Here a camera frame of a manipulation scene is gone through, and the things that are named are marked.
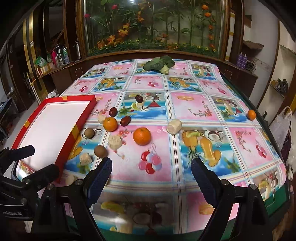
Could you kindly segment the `purple bottles on shelf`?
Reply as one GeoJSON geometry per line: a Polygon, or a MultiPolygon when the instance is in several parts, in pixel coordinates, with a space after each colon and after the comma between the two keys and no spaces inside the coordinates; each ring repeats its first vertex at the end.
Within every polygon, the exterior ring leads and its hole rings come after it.
{"type": "Polygon", "coordinates": [[[237,58],[236,66],[241,69],[245,69],[246,63],[247,63],[247,55],[242,54],[242,52],[240,52],[237,58]]]}

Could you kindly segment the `dark red date far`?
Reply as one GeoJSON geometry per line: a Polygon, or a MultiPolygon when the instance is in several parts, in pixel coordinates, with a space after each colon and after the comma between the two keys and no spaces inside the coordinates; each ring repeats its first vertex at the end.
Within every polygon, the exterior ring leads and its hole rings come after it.
{"type": "Polygon", "coordinates": [[[141,95],[136,95],[135,96],[135,100],[138,102],[138,103],[143,103],[144,99],[141,95]]]}

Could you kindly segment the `small orange far right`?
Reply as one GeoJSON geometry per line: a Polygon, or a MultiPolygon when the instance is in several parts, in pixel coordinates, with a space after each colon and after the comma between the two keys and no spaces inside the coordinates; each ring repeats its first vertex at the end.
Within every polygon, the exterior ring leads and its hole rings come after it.
{"type": "Polygon", "coordinates": [[[253,121],[256,119],[256,112],[252,109],[250,109],[248,112],[247,112],[247,118],[250,120],[250,121],[253,121]]]}

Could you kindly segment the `medium orange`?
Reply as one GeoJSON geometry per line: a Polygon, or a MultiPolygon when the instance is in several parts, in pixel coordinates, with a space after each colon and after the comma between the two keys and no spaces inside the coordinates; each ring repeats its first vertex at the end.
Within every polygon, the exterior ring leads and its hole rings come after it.
{"type": "Polygon", "coordinates": [[[108,118],[105,118],[105,120],[103,121],[103,127],[106,131],[113,132],[117,130],[118,123],[115,118],[108,117],[108,118]]]}

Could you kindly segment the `large orange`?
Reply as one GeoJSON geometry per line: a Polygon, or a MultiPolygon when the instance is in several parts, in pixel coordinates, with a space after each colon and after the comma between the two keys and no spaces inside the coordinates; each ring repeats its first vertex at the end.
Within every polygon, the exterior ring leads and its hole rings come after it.
{"type": "Polygon", "coordinates": [[[152,136],[151,132],[147,128],[137,128],[133,132],[133,140],[136,144],[140,146],[145,146],[151,142],[152,136]]]}

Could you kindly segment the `colourful fruit print tablecloth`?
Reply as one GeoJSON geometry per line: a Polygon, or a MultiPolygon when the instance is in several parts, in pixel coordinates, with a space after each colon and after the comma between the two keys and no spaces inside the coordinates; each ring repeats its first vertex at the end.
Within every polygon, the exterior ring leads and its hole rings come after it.
{"type": "Polygon", "coordinates": [[[257,120],[250,121],[248,106],[222,79],[216,65],[177,59],[168,75],[145,71],[145,60],[115,61],[95,65],[75,80],[61,96],[93,95],[96,106],[85,122],[64,166],[60,183],[74,175],[84,178],[100,158],[102,145],[112,160],[112,172],[91,213],[105,232],[145,235],[192,233],[202,230],[213,207],[205,201],[191,172],[199,157],[221,179],[237,186],[255,184],[269,214],[290,200],[286,168],[269,136],[257,120]],[[135,100],[141,95],[143,103],[135,100]],[[108,132],[97,117],[114,117],[117,130],[108,132]],[[125,116],[132,120],[121,126],[125,116]],[[179,119],[176,135],[167,132],[179,119]],[[151,142],[136,144],[137,128],[151,132],[151,142]],[[93,138],[84,131],[92,128],[93,138]],[[108,146],[117,135],[122,146],[108,146]],[[81,166],[79,156],[89,153],[92,163],[81,166]]]}

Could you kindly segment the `brown round fruit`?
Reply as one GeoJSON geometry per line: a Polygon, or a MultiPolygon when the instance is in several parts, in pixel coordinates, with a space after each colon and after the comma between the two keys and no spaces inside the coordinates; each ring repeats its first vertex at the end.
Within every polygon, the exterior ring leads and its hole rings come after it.
{"type": "Polygon", "coordinates": [[[84,136],[86,138],[93,138],[95,136],[95,131],[92,128],[86,128],[84,131],[84,136]]]}
{"type": "Polygon", "coordinates": [[[94,148],[94,154],[98,158],[105,158],[108,156],[107,149],[102,145],[98,145],[94,148]]]}

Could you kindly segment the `dark red date left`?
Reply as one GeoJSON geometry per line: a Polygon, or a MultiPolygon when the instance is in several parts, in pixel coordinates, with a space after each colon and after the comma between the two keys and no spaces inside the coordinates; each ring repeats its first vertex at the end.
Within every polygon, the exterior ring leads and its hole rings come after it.
{"type": "Polygon", "coordinates": [[[109,116],[110,117],[115,117],[116,115],[117,115],[117,108],[115,108],[115,107],[112,107],[110,110],[109,110],[109,116]]]}

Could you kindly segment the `beige cake chunk small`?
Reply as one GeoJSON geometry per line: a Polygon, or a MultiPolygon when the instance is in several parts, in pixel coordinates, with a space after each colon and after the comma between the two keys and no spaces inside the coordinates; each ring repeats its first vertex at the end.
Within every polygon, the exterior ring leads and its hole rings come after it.
{"type": "Polygon", "coordinates": [[[97,120],[98,120],[98,122],[99,122],[100,124],[103,124],[104,121],[105,121],[105,119],[106,119],[106,115],[105,115],[105,114],[102,114],[102,113],[100,113],[100,114],[98,115],[98,117],[97,117],[97,120]]]}

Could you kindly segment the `white plastic bag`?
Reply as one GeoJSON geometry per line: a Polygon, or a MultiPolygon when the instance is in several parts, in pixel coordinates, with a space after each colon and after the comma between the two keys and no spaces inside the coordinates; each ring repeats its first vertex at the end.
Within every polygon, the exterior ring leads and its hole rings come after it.
{"type": "Polygon", "coordinates": [[[291,120],[292,110],[289,106],[286,106],[281,113],[275,117],[274,121],[269,126],[269,129],[280,150],[282,149],[283,143],[286,139],[291,120]]]}

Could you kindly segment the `dark red date near orange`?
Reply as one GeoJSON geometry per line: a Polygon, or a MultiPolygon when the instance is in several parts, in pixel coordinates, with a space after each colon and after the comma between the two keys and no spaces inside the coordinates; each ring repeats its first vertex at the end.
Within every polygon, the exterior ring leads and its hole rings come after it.
{"type": "Polygon", "coordinates": [[[129,123],[130,123],[130,121],[132,120],[132,118],[130,117],[130,116],[125,116],[125,117],[123,117],[121,120],[120,120],[120,125],[121,126],[127,126],[129,123]]]}

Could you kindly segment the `bottles on left counter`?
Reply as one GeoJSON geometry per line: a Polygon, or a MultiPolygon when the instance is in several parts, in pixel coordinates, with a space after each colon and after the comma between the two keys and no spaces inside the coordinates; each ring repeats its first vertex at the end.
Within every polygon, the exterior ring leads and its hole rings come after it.
{"type": "Polygon", "coordinates": [[[61,67],[69,63],[69,56],[65,45],[61,43],[57,44],[53,49],[52,54],[55,54],[53,57],[57,67],[61,67]]]}

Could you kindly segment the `beige cake cube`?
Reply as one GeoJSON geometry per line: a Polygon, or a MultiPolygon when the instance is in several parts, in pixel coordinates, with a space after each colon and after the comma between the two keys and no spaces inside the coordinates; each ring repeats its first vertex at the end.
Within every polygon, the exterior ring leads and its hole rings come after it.
{"type": "Polygon", "coordinates": [[[89,155],[89,153],[82,153],[79,156],[79,161],[81,166],[87,166],[92,163],[92,157],[89,155]]]}

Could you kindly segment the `glass plant display cabinet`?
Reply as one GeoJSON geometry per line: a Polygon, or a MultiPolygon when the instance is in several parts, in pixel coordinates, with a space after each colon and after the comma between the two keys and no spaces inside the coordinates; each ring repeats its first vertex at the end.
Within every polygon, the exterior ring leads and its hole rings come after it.
{"type": "Polygon", "coordinates": [[[219,58],[230,1],[79,1],[87,56],[171,50],[219,58]]]}

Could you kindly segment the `red white tray box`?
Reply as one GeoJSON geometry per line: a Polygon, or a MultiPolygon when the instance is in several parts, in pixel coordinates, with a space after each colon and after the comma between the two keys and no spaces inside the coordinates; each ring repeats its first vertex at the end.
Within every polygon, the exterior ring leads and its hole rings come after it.
{"type": "Polygon", "coordinates": [[[28,175],[55,164],[62,174],[86,120],[96,106],[93,95],[62,96],[45,99],[27,119],[12,149],[32,145],[35,153],[21,158],[13,176],[23,180],[28,175]]]}

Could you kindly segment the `green leafy vegetable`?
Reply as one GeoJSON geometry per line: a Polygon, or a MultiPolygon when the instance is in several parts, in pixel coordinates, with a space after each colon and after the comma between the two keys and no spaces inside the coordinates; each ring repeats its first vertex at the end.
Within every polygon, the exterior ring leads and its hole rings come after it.
{"type": "Polygon", "coordinates": [[[144,64],[145,71],[156,71],[168,75],[170,69],[175,66],[175,61],[168,55],[153,58],[144,64]]]}

